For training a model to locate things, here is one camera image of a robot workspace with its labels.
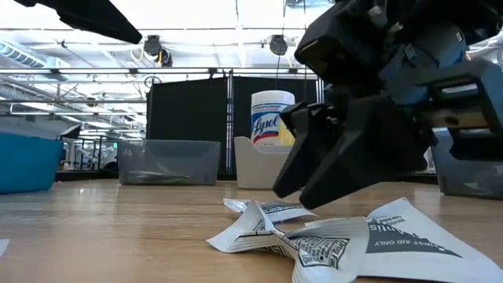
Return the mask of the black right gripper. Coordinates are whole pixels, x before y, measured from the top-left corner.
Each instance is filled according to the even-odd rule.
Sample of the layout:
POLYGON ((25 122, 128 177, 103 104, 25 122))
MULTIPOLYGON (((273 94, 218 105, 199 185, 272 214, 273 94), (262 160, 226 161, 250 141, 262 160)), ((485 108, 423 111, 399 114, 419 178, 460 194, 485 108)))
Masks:
POLYGON ((283 113, 331 110, 342 134, 299 197, 308 209, 379 182, 426 168, 433 130, 450 133, 459 160, 502 157, 501 69, 468 61, 462 30, 441 20, 411 35, 400 22, 319 19, 296 58, 331 86, 322 105, 299 103, 283 113))

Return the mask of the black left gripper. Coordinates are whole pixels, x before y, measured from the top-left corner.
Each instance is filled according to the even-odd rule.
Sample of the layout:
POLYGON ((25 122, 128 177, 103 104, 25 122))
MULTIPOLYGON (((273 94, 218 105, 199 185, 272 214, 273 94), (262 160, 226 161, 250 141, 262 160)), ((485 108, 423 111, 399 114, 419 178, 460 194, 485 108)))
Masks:
MULTIPOLYGON (((109 0, 62 0, 58 2, 60 20, 74 29, 137 44, 141 33, 109 0)), ((49 19, 57 12, 37 1, 15 0, 13 15, 29 19, 49 19)))

